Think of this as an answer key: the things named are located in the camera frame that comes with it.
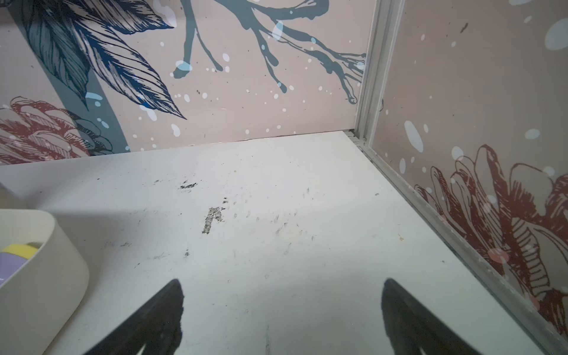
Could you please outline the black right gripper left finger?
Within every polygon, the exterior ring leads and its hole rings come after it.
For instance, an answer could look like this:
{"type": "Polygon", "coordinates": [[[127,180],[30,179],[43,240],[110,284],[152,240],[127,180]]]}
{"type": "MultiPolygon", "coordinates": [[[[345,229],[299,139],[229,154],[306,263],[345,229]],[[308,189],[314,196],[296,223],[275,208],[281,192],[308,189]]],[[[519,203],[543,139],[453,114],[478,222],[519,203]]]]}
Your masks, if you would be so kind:
{"type": "Polygon", "coordinates": [[[87,353],[174,354],[183,337],[183,299],[179,280],[171,280],[87,353]]]}

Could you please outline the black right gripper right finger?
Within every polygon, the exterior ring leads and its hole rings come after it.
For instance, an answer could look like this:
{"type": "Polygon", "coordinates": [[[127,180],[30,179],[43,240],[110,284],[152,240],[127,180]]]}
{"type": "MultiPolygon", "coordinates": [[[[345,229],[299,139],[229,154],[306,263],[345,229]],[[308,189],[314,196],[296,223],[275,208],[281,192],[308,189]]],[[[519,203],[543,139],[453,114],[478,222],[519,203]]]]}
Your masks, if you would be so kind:
{"type": "Polygon", "coordinates": [[[381,309],[395,355],[480,355],[392,278],[384,283],[381,309]]]}

